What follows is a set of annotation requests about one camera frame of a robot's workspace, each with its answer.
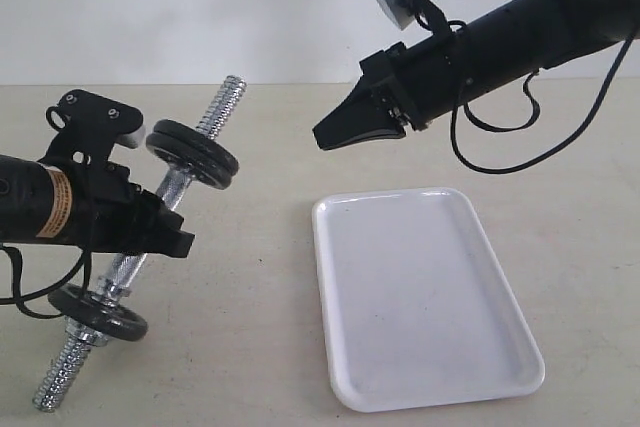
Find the table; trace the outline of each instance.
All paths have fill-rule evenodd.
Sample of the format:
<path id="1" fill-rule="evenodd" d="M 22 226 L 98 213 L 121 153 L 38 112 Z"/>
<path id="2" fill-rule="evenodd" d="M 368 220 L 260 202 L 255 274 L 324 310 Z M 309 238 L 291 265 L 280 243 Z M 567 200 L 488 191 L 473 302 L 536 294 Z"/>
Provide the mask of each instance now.
<path id="1" fill-rule="evenodd" d="M 581 121 L 597 80 L 538 80 L 539 125 L 495 135 L 460 128 L 465 152 L 505 166 Z M 1 87 L 0 152 L 37 159 L 53 137 L 44 110 L 71 87 Z M 217 86 L 85 86 L 194 124 Z M 30 403 L 64 338 L 61 320 L 0 309 L 0 425 L 632 426 L 640 419 L 640 109 L 635 79 L 614 87 L 574 146 L 529 171 L 476 174 L 448 142 L 448 116 L 400 141 L 334 152 L 311 128 L 348 85 L 249 86 L 219 141 L 239 159 L 231 188 L 194 185 L 179 212 L 196 233 L 187 260 L 152 256 L 126 305 L 150 324 L 139 343 L 95 349 L 55 414 Z M 478 100 L 488 121 L 528 117 L 520 86 Z M 155 189 L 165 166 L 144 149 L 114 160 Z M 343 407 L 329 387 L 311 208 L 340 192 L 453 187 L 474 204 L 546 362 L 529 397 L 385 414 Z M 78 251 L 28 247 L 25 289 L 62 276 Z M 110 256 L 96 256 L 102 272 Z M 0 282 L 8 295 L 9 266 Z M 50 311 L 46 301 L 33 308 Z"/>

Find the warning sticker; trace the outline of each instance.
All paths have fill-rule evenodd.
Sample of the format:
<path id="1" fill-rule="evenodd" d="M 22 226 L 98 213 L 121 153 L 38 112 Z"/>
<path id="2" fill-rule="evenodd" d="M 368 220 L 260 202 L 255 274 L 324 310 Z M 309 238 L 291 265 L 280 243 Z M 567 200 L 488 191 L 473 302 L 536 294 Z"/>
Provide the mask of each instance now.
<path id="1" fill-rule="evenodd" d="M 64 173 L 45 167 L 53 183 L 53 206 L 49 220 L 36 237 L 52 239 L 67 225 L 73 204 L 71 183 Z"/>

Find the plastic tray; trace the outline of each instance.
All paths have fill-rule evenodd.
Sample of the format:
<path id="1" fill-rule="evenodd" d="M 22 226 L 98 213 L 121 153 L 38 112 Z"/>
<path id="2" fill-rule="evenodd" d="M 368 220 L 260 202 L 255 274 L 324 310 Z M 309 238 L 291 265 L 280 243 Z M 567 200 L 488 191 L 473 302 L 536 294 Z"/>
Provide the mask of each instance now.
<path id="1" fill-rule="evenodd" d="M 313 210 L 331 386 L 379 412 L 523 396 L 540 351 L 463 194 L 336 195 Z"/>

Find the black weight plate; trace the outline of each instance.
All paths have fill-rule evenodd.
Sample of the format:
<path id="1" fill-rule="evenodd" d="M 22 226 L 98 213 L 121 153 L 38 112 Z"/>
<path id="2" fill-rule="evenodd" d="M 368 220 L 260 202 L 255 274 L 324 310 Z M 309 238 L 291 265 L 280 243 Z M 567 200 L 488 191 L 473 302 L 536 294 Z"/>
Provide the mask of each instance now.
<path id="1" fill-rule="evenodd" d="M 215 189 L 224 190 L 231 185 L 231 173 L 220 164 L 211 162 L 205 154 L 189 145 L 153 132 L 147 136 L 147 149 L 167 164 L 192 174 L 198 181 Z"/>
<path id="2" fill-rule="evenodd" d="M 232 176 L 238 173 L 240 166 L 231 153 L 214 140 L 209 139 L 186 125 L 173 120 L 161 120 L 153 127 L 153 131 L 166 134 L 169 137 L 173 137 L 189 145 L 189 147 L 193 147 L 213 162 L 221 164 Z"/>
<path id="3" fill-rule="evenodd" d="M 147 321 L 135 312 L 122 306 L 102 305 L 91 297 L 90 292 L 78 299 L 80 291 L 79 286 L 66 284 L 47 298 L 61 314 L 110 337 L 136 342 L 147 334 Z"/>

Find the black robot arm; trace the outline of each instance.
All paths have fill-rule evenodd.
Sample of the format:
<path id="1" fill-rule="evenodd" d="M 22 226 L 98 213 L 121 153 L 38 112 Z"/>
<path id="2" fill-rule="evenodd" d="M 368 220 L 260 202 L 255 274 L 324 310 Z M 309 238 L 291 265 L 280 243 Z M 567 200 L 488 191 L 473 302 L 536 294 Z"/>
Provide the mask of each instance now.
<path id="1" fill-rule="evenodd" d="M 415 18 L 432 35 L 361 61 L 356 87 L 313 129 L 323 150 L 422 131 L 527 74 L 630 44 L 640 25 L 640 0 L 513 0 L 469 24 L 443 23 L 428 0 L 378 1 L 398 27 Z"/>

